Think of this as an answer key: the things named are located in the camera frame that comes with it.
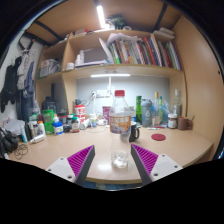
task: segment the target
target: purple object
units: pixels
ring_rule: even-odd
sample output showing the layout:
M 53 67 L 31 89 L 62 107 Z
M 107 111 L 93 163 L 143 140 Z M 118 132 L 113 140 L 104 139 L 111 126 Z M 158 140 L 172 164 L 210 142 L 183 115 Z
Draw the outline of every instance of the purple object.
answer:
M 131 144 L 131 155 L 138 168 L 143 185 L 151 183 L 150 174 L 158 159 L 158 155 L 134 144 Z
M 76 176 L 75 184 L 80 186 L 84 185 L 94 156 L 95 147 L 92 145 L 67 158 L 68 163 Z

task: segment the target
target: water bottle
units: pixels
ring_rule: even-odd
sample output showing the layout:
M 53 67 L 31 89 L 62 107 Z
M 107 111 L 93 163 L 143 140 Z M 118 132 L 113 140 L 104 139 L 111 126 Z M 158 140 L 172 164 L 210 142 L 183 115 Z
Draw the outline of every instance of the water bottle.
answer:
M 149 127 L 152 122 L 151 115 L 152 101 L 148 99 L 142 99 L 141 108 L 142 108 L 142 127 Z
M 129 136 L 131 130 L 131 110 L 125 99 L 124 90 L 115 91 L 115 99 L 110 108 L 111 161 L 115 167 L 128 165 L 130 151 Z

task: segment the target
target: magenta pad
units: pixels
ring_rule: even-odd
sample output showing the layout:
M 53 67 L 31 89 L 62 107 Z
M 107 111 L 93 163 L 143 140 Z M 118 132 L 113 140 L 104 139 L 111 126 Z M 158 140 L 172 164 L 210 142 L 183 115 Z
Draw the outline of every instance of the magenta pad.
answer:
M 151 138 L 156 141 L 163 141 L 166 139 L 166 136 L 162 134 L 154 134 L 151 136 Z

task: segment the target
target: under-shelf light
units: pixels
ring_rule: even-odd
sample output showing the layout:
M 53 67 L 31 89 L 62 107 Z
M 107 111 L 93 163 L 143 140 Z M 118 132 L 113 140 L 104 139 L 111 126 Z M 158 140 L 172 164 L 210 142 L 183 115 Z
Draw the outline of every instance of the under-shelf light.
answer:
M 91 77 L 95 78 L 95 77 L 111 77 L 111 76 L 119 76 L 119 77 L 122 77 L 122 76 L 130 76 L 130 74 L 118 74 L 118 73 L 113 73 L 113 74 L 96 74 L 96 75 L 91 75 Z

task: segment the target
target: wooden shelf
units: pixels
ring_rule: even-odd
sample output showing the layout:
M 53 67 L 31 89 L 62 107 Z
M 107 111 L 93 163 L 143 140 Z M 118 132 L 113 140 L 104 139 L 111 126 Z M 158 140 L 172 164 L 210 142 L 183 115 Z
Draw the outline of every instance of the wooden shelf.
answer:
M 142 76 L 156 76 L 156 77 L 166 77 L 171 78 L 176 75 L 182 75 L 183 71 L 160 67 L 155 65 L 98 65 L 98 66 L 89 66 L 84 68 L 77 68 L 70 71 L 64 71 L 63 73 L 72 74 L 77 79 L 87 78 L 94 74 L 104 74 L 106 72 L 113 73 L 128 73 L 130 75 L 142 75 Z

